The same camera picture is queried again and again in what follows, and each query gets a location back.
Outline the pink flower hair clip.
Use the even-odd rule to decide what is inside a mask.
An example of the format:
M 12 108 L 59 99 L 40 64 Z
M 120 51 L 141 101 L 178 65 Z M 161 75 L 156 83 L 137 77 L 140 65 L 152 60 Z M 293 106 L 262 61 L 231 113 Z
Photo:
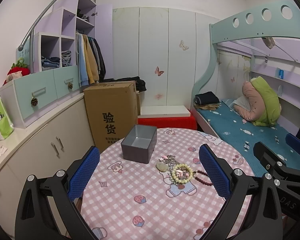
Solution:
M 164 160 L 166 160 L 166 159 L 168 159 L 167 156 L 162 156 L 162 157 L 159 158 L 159 161 L 164 161 Z

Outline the cream curved cabinet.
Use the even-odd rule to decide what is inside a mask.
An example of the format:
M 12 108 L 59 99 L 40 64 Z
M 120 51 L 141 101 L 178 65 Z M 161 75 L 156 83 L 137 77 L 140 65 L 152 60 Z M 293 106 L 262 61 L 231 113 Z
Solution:
M 67 100 L 25 129 L 16 128 L 0 141 L 0 225 L 14 236 L 19 198 L 25 180 L 67 170 L 94 144 L 84 95 Z

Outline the purple cubby shelf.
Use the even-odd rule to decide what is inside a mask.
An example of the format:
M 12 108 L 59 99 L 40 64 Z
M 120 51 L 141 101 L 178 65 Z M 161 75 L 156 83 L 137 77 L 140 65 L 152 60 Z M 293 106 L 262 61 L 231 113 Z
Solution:
M 33 73 L 42 70 L 41 57 L 61 57 L 71 51 L 70 64 L 76 63 L 75 37 L 79 31 L 97 40 L 103 56 L 105 78 L 114 77 L 113 6 L 92 0 L 58 0 L 34 29 Z

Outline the grey metal tin box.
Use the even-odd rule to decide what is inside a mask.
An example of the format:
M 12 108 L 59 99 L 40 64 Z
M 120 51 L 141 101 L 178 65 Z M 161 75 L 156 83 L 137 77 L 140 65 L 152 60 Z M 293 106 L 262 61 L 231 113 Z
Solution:
M 123 159 L 148 164 L 157 143 L 157 127 L 135 125 L 121 142 Z

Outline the black clothes pile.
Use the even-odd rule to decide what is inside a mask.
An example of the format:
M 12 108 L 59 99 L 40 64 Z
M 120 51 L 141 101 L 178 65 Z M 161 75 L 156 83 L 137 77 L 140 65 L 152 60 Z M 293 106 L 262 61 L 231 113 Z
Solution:
M 140 79 L 139 76 L 135 77 L 124 77 L 120 79 L 104 79 L 100 81 L 100 83 L 105 83 L 105 82 L 123 82 L 123 81 L 134 81 L 136 84 L 136 90 L 139 92 L 145 92 L 147 90 L 146 88 L 146 82 L 142 79 Z

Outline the teal bunk bed frame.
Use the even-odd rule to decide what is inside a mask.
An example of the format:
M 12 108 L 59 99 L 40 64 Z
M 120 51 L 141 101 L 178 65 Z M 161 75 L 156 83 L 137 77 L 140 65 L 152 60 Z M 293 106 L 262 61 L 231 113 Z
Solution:
M 210 62 L 192 95 L 207 89 L 217 67 L 217 51 L 250 57 L 248 77 L 262 76 L 277 92 L 287 131 L 300 129 L 300 10 L 290 1 L 259 5 L 209 26 Z

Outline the pink checkered tablecloth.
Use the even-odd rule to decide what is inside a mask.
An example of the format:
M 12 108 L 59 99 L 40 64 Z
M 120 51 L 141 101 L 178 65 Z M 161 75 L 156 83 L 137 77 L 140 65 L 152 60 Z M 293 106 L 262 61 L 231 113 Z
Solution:
M 251 175 L 252 169 L 232 146 L 195 130 L 157 131 L 157 144 L 148 164 L 124 160 L 119 142 L 107 148 L 83 193 L 81 214 L 99 239 L 200 239 L 225 200 L 204 175 L 198 150 L 208 144 L 232 168 Z M 197 178 L 174 185 L 169 171 L 156 168 L 189 165 Z

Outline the red strawberry plush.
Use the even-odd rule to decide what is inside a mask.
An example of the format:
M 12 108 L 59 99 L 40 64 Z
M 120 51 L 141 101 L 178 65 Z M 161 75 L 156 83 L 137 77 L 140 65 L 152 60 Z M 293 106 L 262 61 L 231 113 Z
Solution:
M 29 74 L 31 74 L 31 72 L 28 68 L 28 65 L 24 62 L 24 58 L 20 57 L 16 63 L 12 64 L 3 85 L 10 82 L 11 80 L 18 79 Z

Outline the folded dark clothes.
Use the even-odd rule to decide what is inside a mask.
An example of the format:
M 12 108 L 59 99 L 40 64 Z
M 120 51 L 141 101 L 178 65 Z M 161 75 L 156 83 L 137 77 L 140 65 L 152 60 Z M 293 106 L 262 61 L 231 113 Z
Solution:
M 209 111 L 214 111 L 221 105 L 217 96 L 215 96 L 215 94 L 211 91 L 203 94 L 197 94 L 194 97 L 193 104 L 196 109 Z

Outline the hanging clothes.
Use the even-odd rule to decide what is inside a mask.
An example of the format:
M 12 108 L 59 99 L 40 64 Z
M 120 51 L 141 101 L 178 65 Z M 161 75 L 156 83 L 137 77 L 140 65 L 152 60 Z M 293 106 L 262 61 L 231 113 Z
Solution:
M 76 32 L 76 63 L 80 87 L 104 80 L 106 65 L 95 38 Z

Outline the metal handrail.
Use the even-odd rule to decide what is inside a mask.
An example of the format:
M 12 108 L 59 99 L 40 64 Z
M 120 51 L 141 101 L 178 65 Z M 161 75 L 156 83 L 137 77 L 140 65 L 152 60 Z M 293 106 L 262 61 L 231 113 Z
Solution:
M 47 11 L 57 2 L 58 0 L 52 0 L 47 7 L 40 13 L 40 15 L 36 18 L 36 20 L 34 21 L 34 23 L 31 25 L 30 29 L 28 30 L 28 32 L 26 33 L 25 37 L 23 38 L 21 44 L 18 46 L 18 51 L 22 51 L 27 40 L 28 39 L 32 39 L 34 36 L 34 31 L 35 28 L 37 26 L 37 24 L 39 23 L 39 21 L 43 18 L 43 16 L 47 13 Z

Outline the red storage bench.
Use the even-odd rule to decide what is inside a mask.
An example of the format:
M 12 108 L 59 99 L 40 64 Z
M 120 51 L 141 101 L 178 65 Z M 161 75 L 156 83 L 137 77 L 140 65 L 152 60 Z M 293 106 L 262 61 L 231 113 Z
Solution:
M 142 106 L 138 124 L 157 128 L 197 129 L 197 121 L 185 106 Z

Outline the large cardboard box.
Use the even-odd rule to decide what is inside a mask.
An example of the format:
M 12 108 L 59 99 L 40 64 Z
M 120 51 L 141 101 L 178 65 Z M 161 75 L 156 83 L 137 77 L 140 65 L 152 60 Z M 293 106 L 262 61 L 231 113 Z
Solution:
M 84 101 L 93 140 L 100 152 L 124 138 L 138 123 L 134 81 L 90 86 L 84 90 Z

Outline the mint drawer unit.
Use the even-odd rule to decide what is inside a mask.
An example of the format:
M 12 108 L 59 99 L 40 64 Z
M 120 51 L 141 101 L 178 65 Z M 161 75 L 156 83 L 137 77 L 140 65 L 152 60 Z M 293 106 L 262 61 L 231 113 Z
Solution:
M 0 88 L 3 105 L 16 128 L 26 128 L 78 94 L 77 66 L 30 74 Z

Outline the pink green plush pillow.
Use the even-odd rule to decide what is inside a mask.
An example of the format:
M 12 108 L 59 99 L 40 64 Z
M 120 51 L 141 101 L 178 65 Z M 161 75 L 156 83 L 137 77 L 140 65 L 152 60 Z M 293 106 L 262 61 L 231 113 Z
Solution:
M 274 90 L 261 76 L 245 81 L 242 96 L 235 100 L 234 110 L 255 126 L 275 126 L 281 105 Z

